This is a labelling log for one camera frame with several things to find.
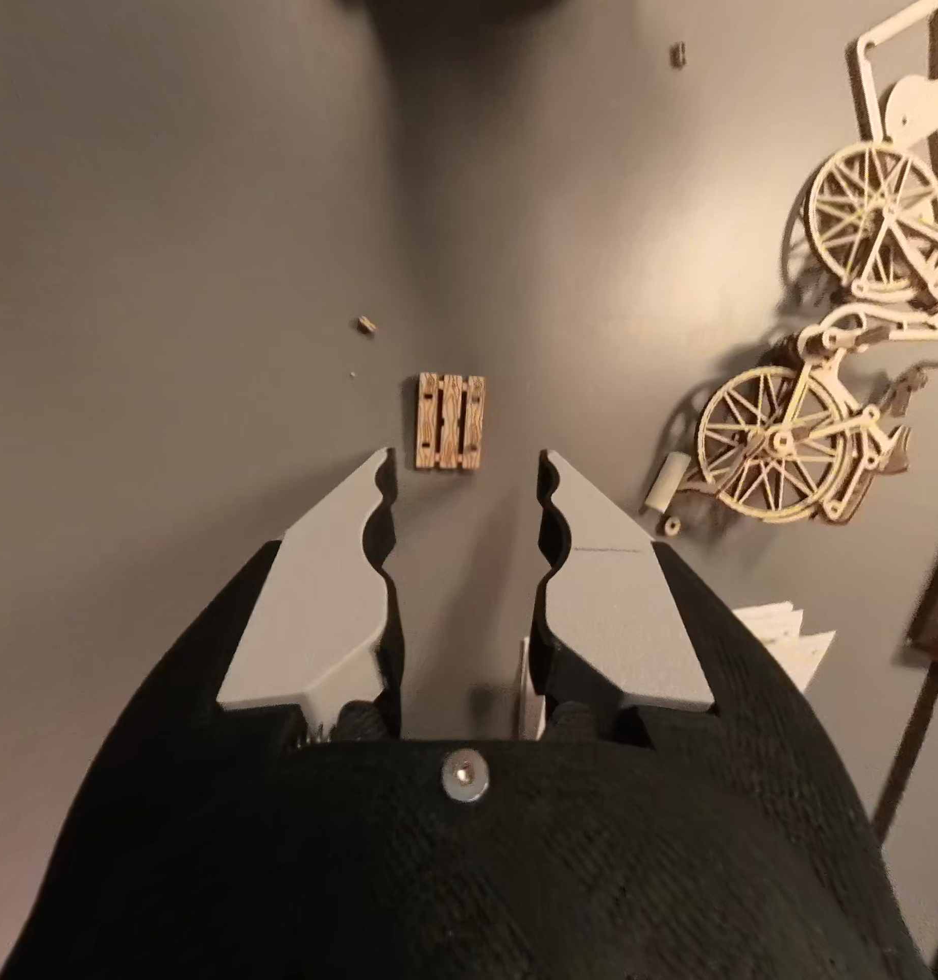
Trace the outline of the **laser-cut plywood part sheet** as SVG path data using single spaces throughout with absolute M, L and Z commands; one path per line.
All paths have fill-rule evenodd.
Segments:
M 879 93 L 871 52 L 917 26 L 928 31 L 928 67 Z M 862 138 L 905 149 L 926 146 L 938 179 L 938 1 L 912 2 L 862 33 L 848 48 L 851 85 Z

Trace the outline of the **white instruction booklet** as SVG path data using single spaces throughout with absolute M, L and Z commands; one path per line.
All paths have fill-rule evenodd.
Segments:
M 805 694 L 830 649 L 835 631 L 804 634 L 804 611 L 795 608 L 792 602 L 747 606 L 737 608 L 733 613 L 767 649 L 798 690 Z M 545 698 L 536 694 L 531 680 L 529 652 L 530 639 L 524 637 L 514 737 L 536 741 L 545 729 L 547 711 Z

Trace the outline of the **wooden slatted panel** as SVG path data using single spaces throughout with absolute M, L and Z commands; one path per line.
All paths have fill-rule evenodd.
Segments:
M 475 472 L 482 462 L 487 380 L 483 376 L 418 376 L 415 468 Z

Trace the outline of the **wooden bicycle model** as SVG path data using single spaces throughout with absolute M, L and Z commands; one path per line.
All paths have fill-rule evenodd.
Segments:
M 868 399 L 843 379 L 879 346 L 938 343 L 938 178 L 891 141 L 851 144 L 817 171 L 802 225 L 830 307 L 711 395 L 680 489 L 765 524 L 844 525 L 876 479 L 908 472 L 904 420 L 938 371 L 918 361 Z

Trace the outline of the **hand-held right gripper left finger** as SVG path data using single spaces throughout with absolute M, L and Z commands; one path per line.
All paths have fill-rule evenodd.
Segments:
M 227 712 L 296 707 L 336 724 L 403 672 L 386 562 L 396 545 L 396 454 L 374 452 L 289 527 L 217 693 Z

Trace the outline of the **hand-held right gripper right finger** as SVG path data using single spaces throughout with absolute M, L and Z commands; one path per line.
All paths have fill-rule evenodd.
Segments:
M 537 695 L 588 704 L 706 713 L 715 704 L 656 542 L 558 452 L 539 455 L 538 548 L 528 675 Z

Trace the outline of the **small white cylinder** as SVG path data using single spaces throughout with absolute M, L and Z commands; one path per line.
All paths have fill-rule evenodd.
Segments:
M 643 508 L 656 513 L 667 512 L 690 466 L 690 455 L 680 451 L 667 454 L 645 496 Z

